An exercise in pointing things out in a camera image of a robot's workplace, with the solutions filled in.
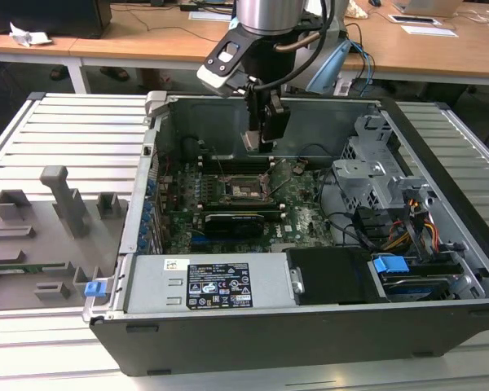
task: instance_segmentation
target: blue latch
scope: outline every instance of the blue latch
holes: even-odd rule
[[[107,283],[103,281],[90,281],[85,286],[86,297],[106,297]]]
[[[378,273],[407,273],[409,266],[404,257],[397,255],[380,256],[373,261]]]

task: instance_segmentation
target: desk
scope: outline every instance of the desk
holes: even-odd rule
[[[458,37],[433,37],[411,35],[402,29],[403,24],[392,24],[385,17],[398,15],[390,0],[382,7],[372,7],[368,0],[357,0],[368,13],[367,20],[355,20],[363,33],[365,50],[376,63],[376,79],[429,81],[453,84],[489,85],[489,26],[463,16],[438,18],[440,28],[455,29]],[[489,16],[489,4],[463,3],[460,15],[473,16],[468,10]],[[351,39],[359,41],[355,26],[348,28]],[[361,69],[358,55],[350,55],[341,76],[355,78],[352,69]]]
[[[366,11],[397,13],[390,0],[385,0],[380,8],[371,7],[368,0],[358,3]],[[26,48],[16,45],[8,36],[0,36],[0,59],[67,65],[75,91],[88,93],[85,65],[195,70],[227,31],[225,22],[189,20],[188,13],[177,8],[155,11],[137,11],[124,5],[112,8],[118,11],[112,11],[112,23],[100,40],[61,37],[55,38],[54,45]],[[489,5],[464,3],[460,9],[485,14]],[[136,16],[152,30],[147,31]],[[366,51],[377,62],[376,79],[489,85],[486,24],[464,17],[446,21],[448,29],[456,28],[459,37],[455,38],[410,35],[378,14],[371,14],[368,20],[346,19],[346,23],[352,22],[360,25]],[[169,27],[181,27],[211,41]],[[358,40],[354,26],[350,26],[350,36]],[[351,82],[361,67],[359,55],[350,55],[338,84]]]

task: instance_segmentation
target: warning label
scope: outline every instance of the warning label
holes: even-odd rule
[[[188,266],[187,307],[190,310],[252,306],[248,263]]]

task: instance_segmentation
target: barcode sticker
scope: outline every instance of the barcode sticker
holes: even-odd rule
[[[190,259],[165,259],[163,269],[167,271],[183,271],[187,270],[190,265]]]

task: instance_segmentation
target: side panel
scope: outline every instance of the side panel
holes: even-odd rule
[[[90,326],[129,376],[435,357],[489,330],[489,305]]]

